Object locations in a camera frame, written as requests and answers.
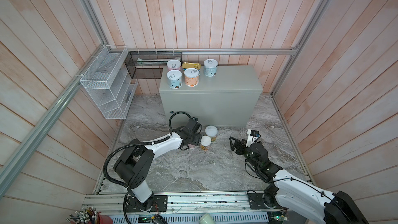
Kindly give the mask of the blue label can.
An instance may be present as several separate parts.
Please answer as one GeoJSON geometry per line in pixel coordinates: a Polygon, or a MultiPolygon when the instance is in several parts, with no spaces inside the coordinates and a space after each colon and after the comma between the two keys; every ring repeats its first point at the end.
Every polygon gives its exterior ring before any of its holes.
{"type": "Polygon", "coordinates": [[[214,77],[217,73],[218,62],[215,59],[207,59],[204,61],[204,75],[214,77]]]}

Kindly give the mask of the small orange can white lid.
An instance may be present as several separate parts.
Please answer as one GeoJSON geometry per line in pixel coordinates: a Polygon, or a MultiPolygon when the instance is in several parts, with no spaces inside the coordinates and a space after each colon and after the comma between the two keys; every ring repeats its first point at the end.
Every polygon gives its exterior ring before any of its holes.
{"type": "Polygon", "coordinates": [[[200,148],[206,151],[208,150],[208,147],[211,145],[211,143],[211,138],[207,135],[203,135],[201,137],[200,148]]]}

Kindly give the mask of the white cup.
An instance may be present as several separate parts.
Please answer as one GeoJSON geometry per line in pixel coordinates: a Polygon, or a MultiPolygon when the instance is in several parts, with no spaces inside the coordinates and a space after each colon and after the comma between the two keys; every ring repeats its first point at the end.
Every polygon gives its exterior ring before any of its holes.
{"type": "Polygon", "coordinates": [[[215,221],[210,214],[206,213],[200,218],[199,224],[215,224],[215,221]]]}

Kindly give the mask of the gold rectangular tin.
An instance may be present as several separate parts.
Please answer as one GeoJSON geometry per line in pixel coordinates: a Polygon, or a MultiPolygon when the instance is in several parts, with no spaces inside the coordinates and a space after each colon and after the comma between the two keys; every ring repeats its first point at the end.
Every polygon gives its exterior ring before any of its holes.
{"type": "Polygon", "coordinates": [[[190,62],[184,62],[181,66],[182,71],[184,72],[185,70],[189,69],[189,68],[194,68],[198,71],[200,71],[201,69],[201,64],[200,63],[190,63],[190,62]]]}

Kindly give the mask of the grey metal cabinet counter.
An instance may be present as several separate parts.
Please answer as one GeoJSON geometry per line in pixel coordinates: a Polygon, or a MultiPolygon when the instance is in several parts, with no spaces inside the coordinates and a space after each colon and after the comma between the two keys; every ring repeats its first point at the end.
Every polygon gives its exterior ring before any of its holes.
{"type": "Polygon", "coordinates": [[[164,68],[159,88],[167,118],[173,117],[173,127],[187,123],[188,113],[206,127],[245,127],[263,91],[255,69],[250,65],[220,66],[214,77],[199,76],[195,87],[185,83],[180,88],[169,87],[168,69],[164,68]]]}

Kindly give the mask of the red label can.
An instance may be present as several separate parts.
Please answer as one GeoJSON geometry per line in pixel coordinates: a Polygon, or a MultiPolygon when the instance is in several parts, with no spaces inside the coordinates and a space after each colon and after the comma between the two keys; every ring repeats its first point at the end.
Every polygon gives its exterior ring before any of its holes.
{"type": "Polygon", "coordinates": [[[190,149],[194,149],[194,148],[199,147],[200,145],[189,144],[188,146],[190,149]]]}

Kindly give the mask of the aluminium rail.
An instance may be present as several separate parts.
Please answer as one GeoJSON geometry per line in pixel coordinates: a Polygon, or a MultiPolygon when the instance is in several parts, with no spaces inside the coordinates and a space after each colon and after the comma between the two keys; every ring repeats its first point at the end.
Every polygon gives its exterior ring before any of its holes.
{"type": "Polygon", "coordinates": [[[29,162],[39,145],[59,120],[78,90],[82,87],[81,78],[105,46],[105,44],[102,44],[96,48],[84,67],[73,77],[57,100],[45,112],[36,126],[28,133],[16,151],[7,160],[4,167],[1,169],[1,198],[5,196],[22,169],[29,162]]]}
{"type": "MultiPolygon", "coordinates": [[[[253,191],[210,191],[210,192],[166,192],[157,193],[150,198],[150,213],[156,210],[161,214],[193,214],[193,213],[233,213],[233,212],[275,212],[290,207],[277,206],[269,208],[264,205],[262,192],[255,199],[253,191]]],[[[88,195],[82,206],[93,207],[105,215],[123,213],[124,194],[88,195]]]]}
{"type": "Polygon", "coordinates": [[[126,48],[128,52],[180,52],[182,55],[287,55],[298,52],[297,48],[126,48]]]}

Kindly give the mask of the teal label can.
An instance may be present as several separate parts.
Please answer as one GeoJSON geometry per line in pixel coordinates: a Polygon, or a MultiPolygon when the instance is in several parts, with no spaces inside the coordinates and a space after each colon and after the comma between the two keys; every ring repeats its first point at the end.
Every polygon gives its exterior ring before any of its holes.
{"type": "Polygon", "coordinates": [[[182,86],[182,72],[179,70],[170,70],[166,74],[167,82],[170,88],[178,89],[182,86]]]}

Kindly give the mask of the red cup with tools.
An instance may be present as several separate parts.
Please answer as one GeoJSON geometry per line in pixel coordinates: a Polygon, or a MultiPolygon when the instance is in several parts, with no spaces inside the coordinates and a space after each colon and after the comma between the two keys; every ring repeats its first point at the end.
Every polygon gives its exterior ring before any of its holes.
{"type": "Polygon", "coordinates": [[[113,224],[113,220],[106,215],[102,215],[94,207],[83,207],[66,219],[69,224],[113,224]]]}

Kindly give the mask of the aluminium left rail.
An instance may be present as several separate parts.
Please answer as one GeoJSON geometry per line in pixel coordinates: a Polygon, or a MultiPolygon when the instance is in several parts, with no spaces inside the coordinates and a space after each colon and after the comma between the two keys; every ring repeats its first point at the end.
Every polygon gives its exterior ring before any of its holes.
{"type": "Polygon", "coordinates": [[[28,133],[16,151],[7,160],[4,167],[1,169],[1,198],[5,196],[22,169],[29,162],[39,145],[59,120],[78,90],[82,87],[81,78],[105,46],[105,44],[102,44],[96,48],[84,67],[73,77],[57,100],[45,112],[36,126],[28,133]]]}

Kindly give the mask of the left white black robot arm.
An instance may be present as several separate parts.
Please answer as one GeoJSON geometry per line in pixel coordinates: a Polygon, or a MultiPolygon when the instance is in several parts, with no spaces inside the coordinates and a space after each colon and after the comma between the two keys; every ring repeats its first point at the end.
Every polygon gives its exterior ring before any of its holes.
{"type": "Polygon", "coordinates": [[[172,150],[187,150],[190,145],[198,146],[202,125],[195,117],[177,128],[172,128],[169,119],[169,134],[158,139],[141,142],[138,139],[114,150],[105,160],[105,178],[127,190],[140,211],[149,211],[154,205],[154,193],[146,182],[149,169],[155,158],[172,150]]]}

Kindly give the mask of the aluminium right post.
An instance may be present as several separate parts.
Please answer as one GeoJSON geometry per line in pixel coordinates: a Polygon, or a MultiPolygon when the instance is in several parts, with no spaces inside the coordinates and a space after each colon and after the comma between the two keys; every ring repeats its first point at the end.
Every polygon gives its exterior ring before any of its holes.
{"type": "Polygon", "coordinates": [[[281,86],[283,85],[284,81],[286,80],[287,76],[289,75],[290,70],[292,69],[297,57],[302,52],[303,48],[305,47],[306,43],[310,39],[311,35],[315,31],[318,23],[322,19],[323,15],[325,14],[328,6],[333,0],[320,0],[317,4],[317,7],[314,10],[309,22],[305,26],[305,29],[300,36],[300,39],[297,42],[297,45],[294,48],[295,53],[289,57],[286,64],[283,67],[281,73],[277,76],[277,81],[273,86],[273,90],[270,92],[272,98],[275,98],[277,93],[279,92],[281,86]]]}

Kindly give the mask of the black mesh wall basket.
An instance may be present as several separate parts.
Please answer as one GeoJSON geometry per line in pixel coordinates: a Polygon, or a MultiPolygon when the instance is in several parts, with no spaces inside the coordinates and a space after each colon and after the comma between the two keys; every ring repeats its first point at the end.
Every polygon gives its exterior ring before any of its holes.
{"type": "Polygon", "coordinates": [[[170,60],[182,61],[181,52],[129,51],[125,66],[132,79],[161,79],[170,60]]]}

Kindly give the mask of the aluminium front rail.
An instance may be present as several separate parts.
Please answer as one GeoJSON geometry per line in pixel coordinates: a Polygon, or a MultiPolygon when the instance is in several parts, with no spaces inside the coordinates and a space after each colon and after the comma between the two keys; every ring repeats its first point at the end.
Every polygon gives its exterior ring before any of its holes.
{"type": "MultiPolygon", "coordinates": [[[[262,192],[255,199],[253,191],[210,191],[210,192],[166,192],[157,193],[150,198],[150,213],[156,210],[161,214],[193,214],[193,213],[233,213],[233,212],[275,212],[290,207],[277,206],[269,208],[264,205],[262,192]]],[[[123,213],[124,194],[88,195],[82,206],[93,207],[105,215],[123,213]]]]}

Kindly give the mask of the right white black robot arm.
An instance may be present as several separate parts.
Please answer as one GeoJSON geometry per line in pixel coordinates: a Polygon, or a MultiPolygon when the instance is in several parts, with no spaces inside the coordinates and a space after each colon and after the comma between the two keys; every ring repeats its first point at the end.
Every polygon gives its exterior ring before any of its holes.
{"type": "Polygon", "coordinates": [[[249,146],[247,140],[230,137],[229,141],[231,150],[242,155],[256,177],[267,184],[261,194],[265,207],[288,208],[316,224],[368,223],[347,193],[318,188],[273,163],[258,137],[252,137],[249,146]]]}

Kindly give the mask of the orange label pull-tab can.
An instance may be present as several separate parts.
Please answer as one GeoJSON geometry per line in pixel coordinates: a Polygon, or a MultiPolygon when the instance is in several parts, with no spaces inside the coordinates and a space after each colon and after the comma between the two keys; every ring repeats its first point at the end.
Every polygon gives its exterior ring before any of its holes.
{"type": "Polygon", "coordinates": [[[188,87],[195,87],[199,84],[200,71],[195,68],[188,68],[184,71],[184,82],[188,87]]]}

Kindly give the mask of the pink label can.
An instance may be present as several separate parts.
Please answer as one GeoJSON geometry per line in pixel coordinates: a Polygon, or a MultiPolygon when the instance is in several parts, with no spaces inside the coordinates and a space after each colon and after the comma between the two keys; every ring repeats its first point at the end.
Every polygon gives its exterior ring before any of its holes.
{"type": "Polygon", "coordinates": [[[181,71],[181,61],[180,60],[176,60],[176,59],[169,60],[166,65],[167,65],[167,68],[169,71],[172,71],[172,70],[181,71]]]}

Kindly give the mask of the aluminium back rail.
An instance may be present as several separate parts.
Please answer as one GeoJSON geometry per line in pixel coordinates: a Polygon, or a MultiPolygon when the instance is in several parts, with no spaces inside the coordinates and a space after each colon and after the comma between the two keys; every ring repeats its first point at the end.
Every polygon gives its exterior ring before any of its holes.
{"type": "Polygon", "coordinates": [[[298,52],[297,48],[126,48],[128,52],[180,52],[182,55],[287,55],[298,52]]]}

